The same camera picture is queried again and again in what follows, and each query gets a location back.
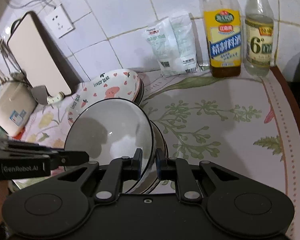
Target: white cutting board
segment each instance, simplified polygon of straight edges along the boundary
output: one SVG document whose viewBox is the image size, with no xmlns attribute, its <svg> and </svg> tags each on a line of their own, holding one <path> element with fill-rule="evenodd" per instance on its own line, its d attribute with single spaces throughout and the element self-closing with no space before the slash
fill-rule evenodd
<svg viewBox="0 0 300 240">
<path fill-rule="evenodd" d="M 59 92 L 71 95 L 30 14 L 21 20 L 8 46 L 33 87 L 45 85 L 52 97 Z"/>
</svg>

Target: floral tablecloth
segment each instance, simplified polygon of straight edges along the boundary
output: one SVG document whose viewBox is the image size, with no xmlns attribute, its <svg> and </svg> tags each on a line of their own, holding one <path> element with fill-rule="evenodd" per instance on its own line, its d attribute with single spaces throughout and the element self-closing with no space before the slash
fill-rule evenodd
<svg viewBox="0 0 300 240">
<path fill-rule="evenodd" d="M 273 73 L 264 79 L 244 69 L 239 77 L 224 79 L 209 74 L 163 78 L 159 71 L 139 76 L 145 84 L 141 107 L 163 133 L 169 155 L 190 164 L 209 160 L 284 192 L 295 206 L 287 236 L 300 240 L 300 134 Z M 63 147 L 72 101 L 38 106 L 22 140 Z M 16 183 L 25 187 L 40 180 Z M 174 190 L 174 182 L 162 181 L 153 193 Z"/>
</svg>

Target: vinegar bottle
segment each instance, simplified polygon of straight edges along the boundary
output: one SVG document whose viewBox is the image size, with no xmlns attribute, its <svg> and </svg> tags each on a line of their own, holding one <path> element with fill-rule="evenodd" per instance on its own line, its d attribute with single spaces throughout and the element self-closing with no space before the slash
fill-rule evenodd
<svg viewBox="0 0 300 240">
<path fill-rule="evenodd" d="M 270 70 L 274 15 L 268 0 L 248 0 L 246 6 L 247 53 L 244 67 L 254 76 Z"/>
<path fill-rule="evenodd" d="M 202 0 L 210 68 L 214 77 L 241 72 L 241 20 L 238 0 Z"/>
</svg>

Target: yellow label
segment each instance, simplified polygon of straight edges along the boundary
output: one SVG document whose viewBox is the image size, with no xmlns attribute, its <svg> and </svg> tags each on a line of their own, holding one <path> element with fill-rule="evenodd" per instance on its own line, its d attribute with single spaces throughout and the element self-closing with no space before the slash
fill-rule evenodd
<svg viewBox="0 0 300 240">
<path fill-rule="evenodd" d="M 241 65 L 241 20 L 239 11 L 204 12 L 210 63 L 213 67 Z"/>
<path fill-rule="evenodd" d="M 273 24 L 245 21 L 247 28 L 247 60 L 261 67 L 269 67 L 273 45 Z"/>
</svg>

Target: wall socket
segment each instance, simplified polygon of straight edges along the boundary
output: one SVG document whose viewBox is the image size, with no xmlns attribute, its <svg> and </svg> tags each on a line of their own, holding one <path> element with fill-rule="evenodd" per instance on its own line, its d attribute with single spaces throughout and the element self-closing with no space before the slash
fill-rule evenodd
<svg viewBox="0 0 300 240">
<path fill-rule="evenodd" d="M 60 38 L 69 31 L 74 29 L 72 22 L 67 16 L 62 5 L 59 5 L 51 13 L 45 17 L 45 21 L 48 24 L 49 28 L 52 30 L 52 33 Z"/>
</svg>

